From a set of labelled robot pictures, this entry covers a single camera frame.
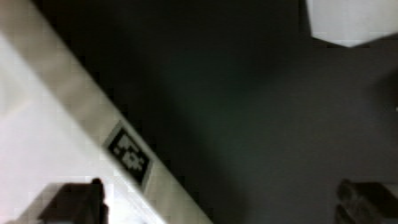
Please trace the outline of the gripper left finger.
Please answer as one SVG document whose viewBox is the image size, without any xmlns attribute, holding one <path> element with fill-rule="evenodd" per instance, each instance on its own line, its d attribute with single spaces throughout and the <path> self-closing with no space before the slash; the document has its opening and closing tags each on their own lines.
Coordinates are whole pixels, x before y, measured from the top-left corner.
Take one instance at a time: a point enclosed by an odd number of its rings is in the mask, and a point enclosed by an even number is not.
<svg viewBox="0 0 398 224">
<path fill-rule="evenodd" d="M 87 183 L 51 183 L 14 224 L 108 224 L 101 179 Z"/>
</svg>

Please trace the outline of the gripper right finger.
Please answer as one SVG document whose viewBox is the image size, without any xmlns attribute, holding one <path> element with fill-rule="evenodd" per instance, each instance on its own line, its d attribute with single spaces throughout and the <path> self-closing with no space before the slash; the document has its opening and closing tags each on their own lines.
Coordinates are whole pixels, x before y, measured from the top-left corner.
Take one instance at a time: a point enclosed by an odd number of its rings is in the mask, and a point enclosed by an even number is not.
<svg viewBox="0 0 398 224">
<path fill-rule="evenodd" d="M 334 224 L 398 224 L 398 183 L 344 179 L 335 195 Z"/>
</svg>

